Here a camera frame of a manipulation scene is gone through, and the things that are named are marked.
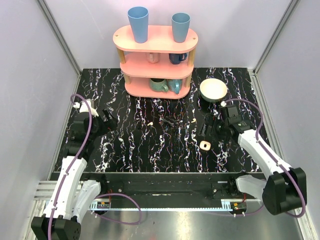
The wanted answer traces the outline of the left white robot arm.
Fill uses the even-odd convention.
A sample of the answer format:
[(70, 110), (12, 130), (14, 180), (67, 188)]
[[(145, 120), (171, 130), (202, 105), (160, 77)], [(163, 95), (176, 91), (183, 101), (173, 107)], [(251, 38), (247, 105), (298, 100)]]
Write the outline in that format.
[(104, 117), (87, 110), (74, 116), (69, 140), (63, 148), (61, 171), (48, 205), (35, 216), (31, 229), (38, 240), (77, 240), (81, 223), (94, 198), (108, 193), (106, 178), (88, 178), (78, 189), (94, 150), (94, 141), (118, 127), (118, 120), (104, 109)]

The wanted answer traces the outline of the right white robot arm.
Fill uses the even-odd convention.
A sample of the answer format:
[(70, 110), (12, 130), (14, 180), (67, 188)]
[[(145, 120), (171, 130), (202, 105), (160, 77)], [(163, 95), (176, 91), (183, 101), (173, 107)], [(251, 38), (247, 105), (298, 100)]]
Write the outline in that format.
[(239, 173), (229, 180), (228, 195), (239, 198), (248, 194), (263, 202), (272, 215), (301, 209), (302, 217), (307, 205), (307, 177), (300, 168), (293, 168), (279, 157), (261, 138), (258, 130), (239, 115), (219, 119), (211, 113), (205, 115), (199, 135), (207, 142), (234, 140), (259, 166), (265, 180), (248, 173)]

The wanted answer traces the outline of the cream earbud charging case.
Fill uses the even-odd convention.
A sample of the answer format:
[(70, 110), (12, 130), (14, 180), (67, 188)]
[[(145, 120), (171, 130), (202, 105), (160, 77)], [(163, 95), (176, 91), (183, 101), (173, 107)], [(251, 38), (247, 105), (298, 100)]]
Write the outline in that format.
[(211, 149), (211, 143), (205, 140), (202, 140), (199, 144), (199, 148), (203, 151), (209, 151)]

